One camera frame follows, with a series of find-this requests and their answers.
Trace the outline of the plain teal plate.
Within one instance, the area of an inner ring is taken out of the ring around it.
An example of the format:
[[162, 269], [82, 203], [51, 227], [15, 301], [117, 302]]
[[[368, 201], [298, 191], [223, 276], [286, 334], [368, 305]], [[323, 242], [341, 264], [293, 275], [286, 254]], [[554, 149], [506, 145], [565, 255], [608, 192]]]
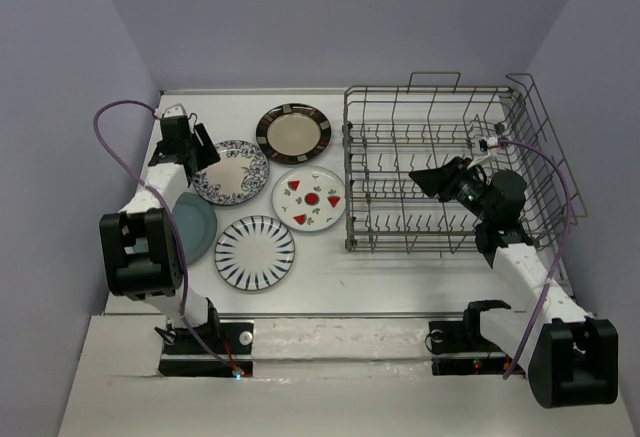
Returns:
[[211, 247], [217, 234], [214, 207], [197, 194], [184, 192], [172, 209], [186, 263], [197, 262]]

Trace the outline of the dark brown rimmed plate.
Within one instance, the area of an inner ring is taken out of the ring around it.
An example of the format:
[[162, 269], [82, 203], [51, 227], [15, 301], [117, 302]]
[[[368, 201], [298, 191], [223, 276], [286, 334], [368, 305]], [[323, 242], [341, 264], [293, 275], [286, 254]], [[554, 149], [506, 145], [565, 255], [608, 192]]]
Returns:
[[267, 111], [259, 120], [256, 143], [274, 162], [302, 165], [315, 159], [329, 146], [332, 126], [316, 107], [285, 103]]

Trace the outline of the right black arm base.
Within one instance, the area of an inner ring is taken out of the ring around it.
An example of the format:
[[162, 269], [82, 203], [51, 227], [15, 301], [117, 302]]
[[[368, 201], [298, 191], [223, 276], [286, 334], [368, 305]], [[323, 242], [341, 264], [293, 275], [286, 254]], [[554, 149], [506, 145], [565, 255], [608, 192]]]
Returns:
[[462, 320], [432, 320], [424, 339], [434, 376], [502, 375], [511, 358], [494, 343], [469, 333]]

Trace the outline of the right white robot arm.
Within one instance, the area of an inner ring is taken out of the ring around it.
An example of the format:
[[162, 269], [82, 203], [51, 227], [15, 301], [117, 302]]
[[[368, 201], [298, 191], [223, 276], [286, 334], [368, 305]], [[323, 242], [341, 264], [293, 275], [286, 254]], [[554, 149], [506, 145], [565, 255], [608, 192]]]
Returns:
[[460, 325], [470, 348], [496, 345], [510, 359], [503, 376], [523, 370], [543, 408], [608, 405], [618, 397], [618, 333], [592, 317], [555, 281], [559, 263], [545, 265], [521, 222], [526, 181], [512, 170], [486, 179], [469, 159], [455, 157], [411, 180], [430, 197], [455, 201], [478, 218], [475, 243], [489, 267], [518, 297], [524, 316], [503, 301], [468, 304]]

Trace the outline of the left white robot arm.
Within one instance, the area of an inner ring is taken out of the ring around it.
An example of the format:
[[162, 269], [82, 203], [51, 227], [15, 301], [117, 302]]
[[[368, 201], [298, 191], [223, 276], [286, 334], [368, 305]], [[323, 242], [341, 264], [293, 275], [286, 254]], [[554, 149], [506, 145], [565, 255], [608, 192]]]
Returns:
[[161, 140], [134, 197], [99, 222], [109, 291], [144, 302], [165, 315], [195, 349], [209, 352], [221, 340], [217, 310], [193, 291], [183, 238], [173, 208], [195, 174], [220, 161], [202, 124], [185, 113], [159, 119]]

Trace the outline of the blue striped white plate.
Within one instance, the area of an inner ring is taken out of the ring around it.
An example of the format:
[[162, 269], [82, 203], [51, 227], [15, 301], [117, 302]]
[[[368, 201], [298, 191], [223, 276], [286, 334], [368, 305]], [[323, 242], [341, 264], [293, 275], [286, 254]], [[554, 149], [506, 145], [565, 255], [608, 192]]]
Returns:
[[295, 257], [295, 240], [289, 229], [263, 215], [230, 224], [214, 248], [218, 275], [242, 292], [262, 292], [276, 286], [291, 271]]

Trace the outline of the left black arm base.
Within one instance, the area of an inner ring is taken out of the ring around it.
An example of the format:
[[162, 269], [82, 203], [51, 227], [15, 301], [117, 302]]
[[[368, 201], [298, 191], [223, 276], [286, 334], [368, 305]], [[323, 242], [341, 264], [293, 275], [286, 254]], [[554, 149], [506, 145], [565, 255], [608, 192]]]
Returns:
[[167, 323], [155, 327], [162, 340], [158, 372], [165, 377], [213, 377], [240, 380], [253, 375], [252, 357], [254, 323], [223, 320], [221, 334], [216, 337], [198, 329], [199, 338], [213, 356], [186, 329], [176, 329]]

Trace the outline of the watermelon pattern plate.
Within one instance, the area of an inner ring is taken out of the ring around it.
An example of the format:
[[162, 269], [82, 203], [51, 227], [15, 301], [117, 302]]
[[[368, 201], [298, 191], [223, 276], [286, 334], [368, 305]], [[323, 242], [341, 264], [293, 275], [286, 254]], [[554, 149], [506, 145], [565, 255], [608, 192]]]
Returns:
[[292, 230], [317, 233], [338, 223], [346, 210], [346, 187], [334, 172], [303, 166], [275, 184], [271, 203], [277, 218]]

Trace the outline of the blue floral plate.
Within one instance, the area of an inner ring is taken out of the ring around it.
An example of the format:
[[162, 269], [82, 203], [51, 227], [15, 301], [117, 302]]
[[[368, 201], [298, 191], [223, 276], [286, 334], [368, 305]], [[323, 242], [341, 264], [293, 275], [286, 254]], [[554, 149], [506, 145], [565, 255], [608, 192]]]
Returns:
[[219, 206], [245, 203], [266, 186], [269, 160], [255, 144], [226, 140], [215, 145], [220, 161], [194, 175], [192, 187], [204, 200]]

